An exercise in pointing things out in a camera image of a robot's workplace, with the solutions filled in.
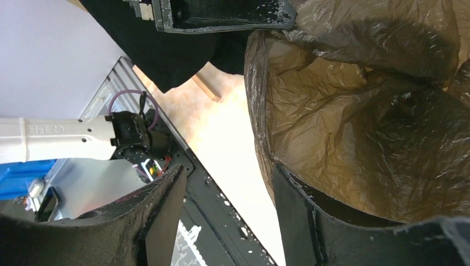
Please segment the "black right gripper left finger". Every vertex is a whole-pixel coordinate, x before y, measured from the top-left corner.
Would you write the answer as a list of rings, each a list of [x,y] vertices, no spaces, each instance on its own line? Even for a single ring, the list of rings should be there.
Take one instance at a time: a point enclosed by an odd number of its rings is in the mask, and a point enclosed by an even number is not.
[[[170,265],[187,176],[159,180],[75,219],[32,222],[1,215],[2,265]]]

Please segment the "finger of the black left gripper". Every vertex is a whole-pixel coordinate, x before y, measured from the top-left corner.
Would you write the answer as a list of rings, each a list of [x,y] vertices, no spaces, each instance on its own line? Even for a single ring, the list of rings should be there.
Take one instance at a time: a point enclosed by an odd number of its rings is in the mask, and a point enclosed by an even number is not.
[[[137,18],[155,23],[159,32],[206,34],[256,29],[291,29],[297,12],[279,0],[126,1]]]

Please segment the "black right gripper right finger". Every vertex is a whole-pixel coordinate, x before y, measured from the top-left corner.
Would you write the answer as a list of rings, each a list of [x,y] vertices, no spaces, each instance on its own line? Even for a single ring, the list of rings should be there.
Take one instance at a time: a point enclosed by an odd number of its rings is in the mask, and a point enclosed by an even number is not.
[[[469,218],[403,224],[316,190],[281,165],[272,170],[287,265],[468,265]]]

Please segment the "dark translucent trash bag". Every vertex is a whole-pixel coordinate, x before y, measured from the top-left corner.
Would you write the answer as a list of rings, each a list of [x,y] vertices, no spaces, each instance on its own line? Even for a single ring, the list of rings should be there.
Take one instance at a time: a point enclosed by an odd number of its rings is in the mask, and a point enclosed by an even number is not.
[[[295,1],[248,39],[244,79],[268,194],[275,164],[365,213],[469,215],[469,2]]]

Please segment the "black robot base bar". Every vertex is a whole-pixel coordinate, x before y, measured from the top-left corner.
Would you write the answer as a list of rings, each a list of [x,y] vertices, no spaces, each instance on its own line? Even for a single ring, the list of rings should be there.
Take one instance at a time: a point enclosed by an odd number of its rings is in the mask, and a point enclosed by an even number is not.
[[[275,265],[166,114],[146,112],[149,121],[155,115],[159,116],[156,130],[171,144],[166,157],[158,161],[160,167],[182,165],[188,178],[171,264]]]

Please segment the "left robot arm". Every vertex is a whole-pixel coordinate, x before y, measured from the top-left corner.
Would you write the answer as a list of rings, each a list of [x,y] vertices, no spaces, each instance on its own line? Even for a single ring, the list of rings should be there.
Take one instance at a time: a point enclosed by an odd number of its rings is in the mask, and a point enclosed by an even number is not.
[[[288,1],[82,1],[158,88],[166,92],[206,63],[242,74],[247,35],[291,29]],[[93,158],[128,161],[158,156],[155,122],[143,113],[110,112],[77,120],[1,119],[1,163]]]

